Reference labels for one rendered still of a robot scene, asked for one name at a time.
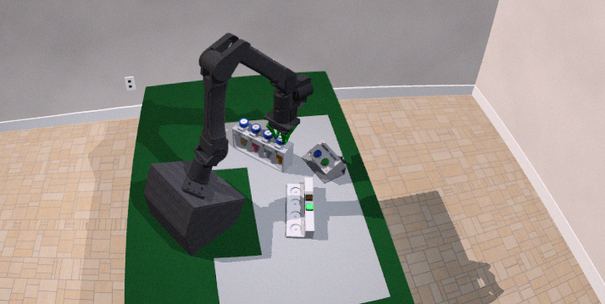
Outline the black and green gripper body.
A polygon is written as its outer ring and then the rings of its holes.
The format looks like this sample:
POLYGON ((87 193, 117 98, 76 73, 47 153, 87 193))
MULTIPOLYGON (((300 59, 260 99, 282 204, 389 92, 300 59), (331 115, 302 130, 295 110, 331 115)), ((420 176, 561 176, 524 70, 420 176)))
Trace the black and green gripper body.
POLYGON ((264 120, 269 121, 269 127, 278 130, 280 133, 286 135, 291 132, 294 126, 300 124, 300 119, 295 118, 290 122, 290 113, 291 107, 285 110, 280 110, 278 108, 272 109, 266 115, 264 115, 264 120), (283 128, 283 129, 282 129, 283 128))

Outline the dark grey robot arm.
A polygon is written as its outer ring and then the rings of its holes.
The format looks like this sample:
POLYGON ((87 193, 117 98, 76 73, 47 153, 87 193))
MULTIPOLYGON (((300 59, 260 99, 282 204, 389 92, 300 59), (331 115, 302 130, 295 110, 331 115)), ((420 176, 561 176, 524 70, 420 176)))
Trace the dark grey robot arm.
POLYGON ((185 193, 200 199, 206 195, 212 167, 228 154, 225 96, 229 79, 239 63, 270 80, 275 87, 274 106, 279 110, 291 107, 290 122, 297 117, 297 108, 303 108, 307 96, 314 92, 310 77, 297 75, 231 33, 226 33, 203 51, 199 58, 204 85, 203 133, 194 149, 196 156, 182 188, 185 193))

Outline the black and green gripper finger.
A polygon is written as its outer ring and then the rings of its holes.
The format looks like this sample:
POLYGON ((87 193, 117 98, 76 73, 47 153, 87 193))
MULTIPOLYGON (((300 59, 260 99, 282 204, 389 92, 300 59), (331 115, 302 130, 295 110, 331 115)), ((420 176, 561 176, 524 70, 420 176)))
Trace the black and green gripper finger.
POLYGON ((285 145, 285 144, 288 142, 288 140, 289 140, 289 137, 290 137, 291 133, 292 133, 292 132, 293 132, 293 131, 296 129, 296 127, 297 127, 297 125, 296 125, 296 126, 294 126, 294 128, 292 129, 292 131, 291 131, 291 132, 289 132, 289 133, 287 133, 286 135, 284 135, 284 134, 280 133, 280 135, 281 135, 281 138, 282 138, 282 140, 283 140, 284 145, 285 145))
POLYGON ((269 131, 271 132, 271 134, 273 135, 273 137, 276 139, 276 136, 280 135, 280 132, 277 130, 277 132, 275 133, 274 129, 269 127, 268 124, 266 124, 266 127, 269 129, 269 131))

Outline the white four-tube rack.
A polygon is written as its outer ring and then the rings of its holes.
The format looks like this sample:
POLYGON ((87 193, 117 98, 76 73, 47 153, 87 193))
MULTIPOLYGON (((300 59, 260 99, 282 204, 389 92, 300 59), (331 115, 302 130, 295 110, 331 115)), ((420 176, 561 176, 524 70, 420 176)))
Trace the white four-tube rack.
POLYGON ((258 161, 269 165, 270 167, 279 170, 284 173, 289 166, 292 164, 293 159, 293 147, 294 143, 288 141, 284 147, 277 145, 276 139, 273 137, 272 141, 264 139, 264 129, 261 128, 260 134, 256 135, 251 132, 251 124, 249 122, 248 128, 244 130, 237 123, 232 128, 233 147, 248 156, 257 159, 258 161), (247 145, 241 144, 240 137, 247 140, 247 145), (252 148, 252 142, 258 145, 258 152, 255 152, 252 148), (270 158, 264 156, 264 148, 271 151, 271 162, 270 158), (282 164, 276 162, 276 154, 282 157, 282 164))

